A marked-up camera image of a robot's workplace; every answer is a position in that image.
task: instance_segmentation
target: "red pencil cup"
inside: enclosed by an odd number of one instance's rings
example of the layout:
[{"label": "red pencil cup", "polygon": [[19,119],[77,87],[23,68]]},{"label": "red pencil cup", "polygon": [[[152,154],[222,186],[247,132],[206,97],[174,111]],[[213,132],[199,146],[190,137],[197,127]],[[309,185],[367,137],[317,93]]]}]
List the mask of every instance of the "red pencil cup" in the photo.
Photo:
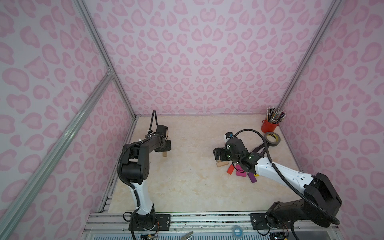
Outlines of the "red pencil cup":
[{"label": "red pencil cup", "polygon": [[270,123],[266,119],[264,119],[261,130],[263,131],[263,133],[273,132],[278,125],[279,124]]}]

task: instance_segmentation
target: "purple block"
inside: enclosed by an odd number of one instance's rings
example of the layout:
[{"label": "purple block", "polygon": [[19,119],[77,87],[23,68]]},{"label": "purple block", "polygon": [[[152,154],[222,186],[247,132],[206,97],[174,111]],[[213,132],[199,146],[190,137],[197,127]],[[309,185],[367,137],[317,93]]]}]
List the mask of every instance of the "purple block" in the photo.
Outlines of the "purple block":
[{"label": "purple block", "polygon": [[257,182],[257,179],[255,178],[255,175],[253,173],[249,172],[248,177],[249,177],[249,179],[251,179],[252,183]]},{"label": "purple block", "polygon": [[241,176],[241,177],[246,177],[247,176],[247,173],[243,171],[243,169],[240,167],[240,165],[236,165],[236,169],[239,170],[239,171],[236,171],[236,175],[237,176]]}]

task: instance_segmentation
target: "tape roll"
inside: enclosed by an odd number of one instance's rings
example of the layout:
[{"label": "tape roll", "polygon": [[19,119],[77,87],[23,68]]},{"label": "tape roll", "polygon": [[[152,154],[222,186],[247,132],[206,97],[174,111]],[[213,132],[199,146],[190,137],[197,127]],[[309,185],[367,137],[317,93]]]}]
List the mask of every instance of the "tape roll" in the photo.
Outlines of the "tape roll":
[{"label": "tape roll", "polygon": [[[270,141],[270,140],[268,140],[268,139],[267,139],[267,136],[268,136],[268,135],[274,137],[274,138],[276,139],[276,141]],[[264,138],[265,138],[266,142],[269,143],[269,146],[271,146],[271,147],[275,147],[275,146],[277,146],[277,145],[280,143],[280,141],[281,141],[280,136],[279,136],[277,133],[274,133],[274,132],[267,132],[267,133],[264,135]]]},{"label": "tape roll", "polygon": [[232,228],[232,236],[234,238],[240,239],[244,236],[244,231],[239,225],[235,225]]}]

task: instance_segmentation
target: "cable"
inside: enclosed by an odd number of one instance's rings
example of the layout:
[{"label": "cable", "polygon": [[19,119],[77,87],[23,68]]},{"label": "cable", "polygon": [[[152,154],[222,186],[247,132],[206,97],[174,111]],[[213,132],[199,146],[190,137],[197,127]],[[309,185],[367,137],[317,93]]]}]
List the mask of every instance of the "cable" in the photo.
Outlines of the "cable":
[{"label": "cable", "polygon": [[232,166],[234,167],[234,169],[236,169],[236,171],[240,172],[239,170],[237,170],[237,168],[235,167],[235,165],[233,164],[233,162],[232,162]]},{"label": "cable", "polygon": [[122,218],[124,219],[124,221],[128,222],[128,220],[125,219],[125,216],[124,216],[125,214],[131,214],[132,215],[132,212],[125,212],[122,214]]},{"label": "cable", "polygon": [[266,234],[261,234],[261,233],[259,232],[259,230],[257,229],[257,225],[259,225],[259,223],[263,223],[263,222],[262,222],[262,221],[258,221],[258,222],[256,223],[255,228],[256,228],[257,233],[260,234],[261,236],[267,236],[267,235],[269,234],[269,231],[271,230],[271,226],[269,226],[268,232],[266,232]]},{"label": "cable", "polygon": [[[284,226],[287,229],[287,235],[285,235]],[[284,231],[285,238],[288,239],[289,238],[289,230],[288,230],[288,227],[285,223],[283,223],[283,231]]]},{"label": "cable", "polygon": [[293,226],[293,224],[296,222],[296,220],[292,220],[291,221],[291,232],[292,232],[292,235],[296,238],[296,240],[300,240],[299,237],[296,235],[295,233],[295,227]]},{"label": "cable", "polygon": [[271,158],[271,155],[269,154],[269,150],[268,150],[268,144],[265,140],[265,138],[263,137],[263,135],[261,135],[258,131],[256,130],[253,130],[253,129],[243,129],[243,130],[240,130],[238,131],[233,137],[236,137],[239,133],[241,132],[245,132],[245,131],[251,131],[251,132],[255,132],[257,133],[263,140],[263,143],[264,143],[264,148],[265,148],[265,152],[266,152],[266,155],[269,159],[269,162],[271,163],[272,167],[275,169],[275,171],[277,172],[277,174],[279,175],[279,177],[283,180],[283,182],[294,192],[296,193],[297,195],[299,195],[299,197],[301,197],[302,199],[304,199],[304,201],[306,201],[307,203],[309,203],[312,207],[314,207],[317,211],[321,212],[322,214],[326,215],[326,217],[328,217],[330,220],[331,220],[331,223],[335,224],[335,225],[339,225],[340,224],[340,221],[339,219],[337,219],[335,216],[331,215],[330,213],[328,213],[325,209],[321,208],[319,205],[317,205],[316,203],[314,203],[312,200],[310,200],[309,198],[307,198],[306,196],[304,196],[304,194],[302,194],[301,192],[299,192],[294,186],[292,186],[292,184],[282,175],[282,173],[280,172],[280,170],[277,168],[277,166],[273,163],[272,161],[272,158]]},{"label": "cable", "polygon": [[152,133],[153,116],[155,116],[156,127],[158,126],[156,110],[153,110],[152,117],[151,117],[151,124],[149,125],[148,135]]},{"label": "cable", "polygon": [[129,221],[129,224],[131,225],[131,235],[132,235],[133,240],[137,240],[137,239],[136,239],[136,236],[135,236],[135,233],[134,233],[134,231],[133,231],[133,216],[137,213],[137,211],[138,211],[139,208],[140,208],[140,199],[139,199],[139,194],[137,193],[136,187],[135,187],[132,183],[130,183],[130,182],[128,182],[127,185],[128,185],[130,188],[132,188],[132,190],[133,190],[134,193],[135,193],[136,202],[137,202],[137,208],[136,208],[133,212],[125,212],[125,213],[123,213],[122,218],[124,219],[124,221],[128,222],[128,220],[125,219],[124,214],[126,214],[126,213],[130,213],[130,214],[131,214],[131,219],[130,219],[130,221]]},{"label": "cable", "polygon": [[160,223],[159,221],[156,221],[155,223],[157,224],[157,231],[155,232],[155,235],[157,234],[157,236],[159,236]]}]

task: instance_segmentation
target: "black tape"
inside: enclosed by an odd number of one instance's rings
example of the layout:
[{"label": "black tape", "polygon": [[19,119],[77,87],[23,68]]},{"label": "black tape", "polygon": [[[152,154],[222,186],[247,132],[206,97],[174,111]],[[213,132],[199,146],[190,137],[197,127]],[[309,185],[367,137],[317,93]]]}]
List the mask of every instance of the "black tape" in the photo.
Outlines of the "black tape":
[{"label": "black tape", "polygon": [[[267,136],[270,135],[272,137],[274,137],[276,139],[276,141],[270,141],[267,139]],[[269,144],[269,146],[271,147],[276,147],[280,141],[281,141],[281,138],[280,136],[277,134],[277,133],[274,133],[274,132],[267,132],[265,135],[264,135],[264,138],[266,140],[266,142]]]}]

